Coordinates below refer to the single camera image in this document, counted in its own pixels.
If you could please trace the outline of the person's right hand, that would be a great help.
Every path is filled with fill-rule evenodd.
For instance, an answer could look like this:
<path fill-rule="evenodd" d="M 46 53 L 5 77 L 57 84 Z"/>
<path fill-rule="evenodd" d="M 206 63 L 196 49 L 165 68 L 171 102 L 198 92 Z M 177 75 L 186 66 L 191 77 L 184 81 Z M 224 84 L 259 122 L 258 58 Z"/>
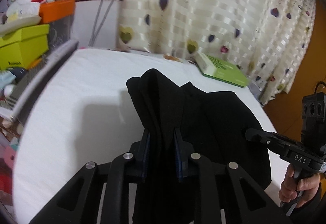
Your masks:
<path fill-rule="evenodd" d="M 316 195 L 319 189 L 320 174 L 313 174 L 311 177 L 301 179 L 298 183 L 294 179 L 294 166 L 290 164 L 287 167 L 284 181 L 279 191 L 279 199 L 282 202 L 290 202 L 297 197 L 299 191 L 303 191 L 303 195 L 297 203 L 297 208 L 303 206 Z"/>

